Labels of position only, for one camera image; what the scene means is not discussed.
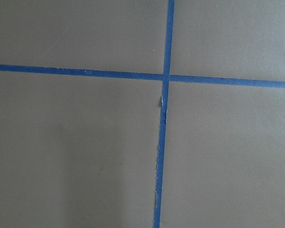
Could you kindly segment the long blue tape strip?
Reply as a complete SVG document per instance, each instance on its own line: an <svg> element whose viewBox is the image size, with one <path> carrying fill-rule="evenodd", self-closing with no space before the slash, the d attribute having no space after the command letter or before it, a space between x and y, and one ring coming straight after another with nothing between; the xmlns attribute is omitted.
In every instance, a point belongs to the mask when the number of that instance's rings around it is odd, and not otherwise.
<svg viewBox="0 0 285 228"><path fill-rule="evenodd" d="M165 50L164 50L163 73L162 73L162 87L161 87L161 113L160 113L160 122L159 122L159 141L158 141L158 154L157 154L157 166L156 166L155 205L153 211L154 228L159 228L161 221L161 206L162 206L161 200L162 200L162 186L163 186L163 169L164 169L170 70L171 70L171 48L172 48L172 36L173 36L174 6L175 6L175 1L173 0L168 1Z"/></svg>

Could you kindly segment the crossing blue tape strip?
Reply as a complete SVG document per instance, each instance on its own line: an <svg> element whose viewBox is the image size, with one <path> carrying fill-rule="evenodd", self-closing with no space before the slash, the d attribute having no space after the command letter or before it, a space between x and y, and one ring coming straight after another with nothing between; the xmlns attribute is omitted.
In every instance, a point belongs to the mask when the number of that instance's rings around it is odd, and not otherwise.
<svg viewBox="0 0 285 228"><path fill-rule="evenodd" d="M95 76L95 77L107 77L107 78L143 79L143 80L155 80L155 81L161 81L163 79L162 74L152 74L152 73L134 73L134 72L102 71L102 70L41 67L41 66L18 66L18 65L2 65L2 64L0 64L0 71L70 75L70 76ZM284 81L221 78L221 77L207 77L207 76L181 76L181 75L170 75L169 79L171 82L202 83L202 84L232 85L232 86L254 86L254 87L285 89Z"/></svg>

